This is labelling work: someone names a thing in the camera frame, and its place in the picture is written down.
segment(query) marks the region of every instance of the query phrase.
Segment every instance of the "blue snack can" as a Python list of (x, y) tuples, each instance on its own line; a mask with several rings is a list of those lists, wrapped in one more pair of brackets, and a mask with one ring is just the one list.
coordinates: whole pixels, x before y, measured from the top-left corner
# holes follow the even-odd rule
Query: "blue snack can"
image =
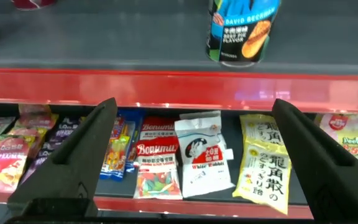
[(233, 67), (259, 62), (280, 0), (211, 0), (206, 53)]

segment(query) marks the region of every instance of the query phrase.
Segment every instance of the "red shelf edge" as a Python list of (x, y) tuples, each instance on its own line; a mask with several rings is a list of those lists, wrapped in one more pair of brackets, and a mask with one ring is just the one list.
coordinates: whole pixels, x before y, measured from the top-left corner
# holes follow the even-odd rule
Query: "red shelf edge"
[[(0, 193), (0, 203), (6, 203), (10, 194)], [(288, 216), (266, 206), (254, 203), (193, 202), (184, 200), (141, 200), (133, 198), (94, 198), (100, 210), (123, 212), (173, 213), (186, 215), (214, 215), (245, 218), (313, 219), (309, 206), (289, 205)]]
[(0, 103), (358, 113), (358, 75), (0, 68)]

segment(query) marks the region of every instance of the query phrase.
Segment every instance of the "white rabbit candy bag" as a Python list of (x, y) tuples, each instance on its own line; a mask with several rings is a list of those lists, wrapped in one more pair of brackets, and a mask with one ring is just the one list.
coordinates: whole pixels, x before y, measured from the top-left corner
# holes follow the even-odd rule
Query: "white rabbit candy bag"
[(233, 187), (224, 157), (221, 117), (175, 122), (183, 161), (183, 197)]

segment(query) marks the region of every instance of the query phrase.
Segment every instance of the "store shelf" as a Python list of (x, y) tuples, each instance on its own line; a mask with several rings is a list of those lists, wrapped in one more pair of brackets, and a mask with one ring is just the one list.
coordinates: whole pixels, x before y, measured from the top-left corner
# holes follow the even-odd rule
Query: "store shelf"
[[(56, 106), (53, 111), (63, 114), (76, 113), (84, 115), (90, 108), (83, 107), (62, 107)], [(149, 115), (177, 116), (180, 113), (190, 112), (188, 110), (147, 110)], [(242, 133), (239, 122), (241, 111), (223, 111), (223, 136), (227, 146), (234, 151), (234, 160), (228, 161), (232, 183), (237, 183), (239, 168), (242, 158)], [(182, 178), (181, 168), (179, 168), (180, 182)], [(184, 201), (172, 200), (134, 200), (137, 173), (126, 173), (122, 182), (113, 180), (99, 180), (96, 188), (95, 202), (99, 209), (116, 210), (127, 212), (147, 212), (147, 213), (169, 213), (187, 215), (217, 215), (230, 217), (249, 217), (249, 218), (313, 218), (298, 178), (292, 170), (290, 177), (290, 195), (288, 216), (285, 216), (274, 209), (265, 205), (256, 205), (249, 200), (233, 198), (234, 188), (213, 192), (206, 195), (187, 198)], [(9, 194), (0, 194), (0, 203), (5, 203)]]
[(61, 0), (22, 12), (0, 1), (0, 101), (268, 111), (282, 98), (358, 112), (358, 1), (283, 1), (264, 60), (236, 70), (205, 54), (207, 8)]

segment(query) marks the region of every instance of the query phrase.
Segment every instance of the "yellow candy bag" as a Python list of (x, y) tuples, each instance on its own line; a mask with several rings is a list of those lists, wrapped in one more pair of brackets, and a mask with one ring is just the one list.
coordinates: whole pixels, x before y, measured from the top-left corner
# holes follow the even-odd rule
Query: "yellow candy bag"
[(240, 116), (244, 153), (233, 197), (269, 205), (287, 215), (291, 160), (274, 118)]
[(358, 159), (358, 114), (324, 114), (320, 128)]

